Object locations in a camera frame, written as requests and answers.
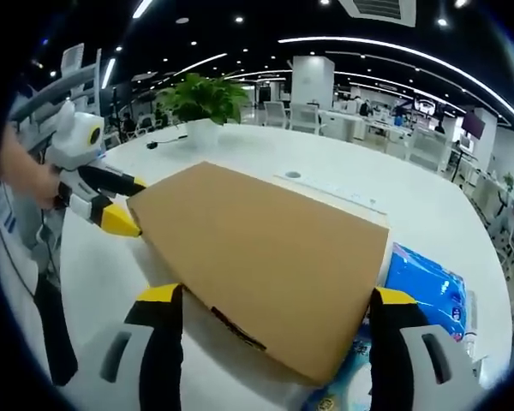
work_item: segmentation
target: person's arm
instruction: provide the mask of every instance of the person's arm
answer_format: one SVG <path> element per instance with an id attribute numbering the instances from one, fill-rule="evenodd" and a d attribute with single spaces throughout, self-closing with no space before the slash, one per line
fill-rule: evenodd
<path id="1" fill-rule="evenodd" d="M 0 181 L 15 192 L 27 194 L 42 208 L 52 208 L 59 178 L 50 167 L 38 164 L 17 141 L 15 131 L 7 125 L 0 147 Z"/>

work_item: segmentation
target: blue package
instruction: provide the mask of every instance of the blue package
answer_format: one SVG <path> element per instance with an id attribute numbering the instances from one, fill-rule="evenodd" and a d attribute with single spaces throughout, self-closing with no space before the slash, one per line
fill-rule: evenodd
<path id="1" fill-rule="evenodd" d="M 416 299 L 432 325 L 441 325 L 456 341 L 466 329 L 464 280 L 440 264 L 394 243 L 385 287 Z"/>
<path id="2" fill-rule="evenodd" d="M 302 411 L 369 411 L 370 349 L 369 317 L 366 316 L 333 381 L 314 391 L 302 405 Z"/>

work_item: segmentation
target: cardboard box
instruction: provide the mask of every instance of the cardboard box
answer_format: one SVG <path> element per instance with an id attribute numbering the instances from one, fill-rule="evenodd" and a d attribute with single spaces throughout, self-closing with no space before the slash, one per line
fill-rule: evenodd
<path id="1" fill-rule="evenodd" d="M 333 378 L 366 312 L 388 228 L 209 163 L 128 206 L 173 275 L 240 338 L 315 383 Z"/>

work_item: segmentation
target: air conditioning vent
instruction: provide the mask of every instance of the air conditioning vent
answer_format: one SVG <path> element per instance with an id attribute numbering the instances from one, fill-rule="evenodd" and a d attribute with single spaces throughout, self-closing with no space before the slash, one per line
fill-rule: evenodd
<path id="1" fill-rule="evenodd" d="M 356 19 L 387 21 L 415 27 L 416 0 L 340 0 Z"/>

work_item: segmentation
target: human hand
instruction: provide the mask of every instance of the human hand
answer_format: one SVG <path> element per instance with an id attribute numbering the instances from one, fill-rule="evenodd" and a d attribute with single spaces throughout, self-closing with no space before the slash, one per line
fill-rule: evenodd
<path id="1" fill-rule="evenodd" d="M 59 194 L 59 176 L 53 172 L 49 164 L 39 164 L 29 194 L 40 208 L 44 210 L 53 208 L 53 200 Z"/>

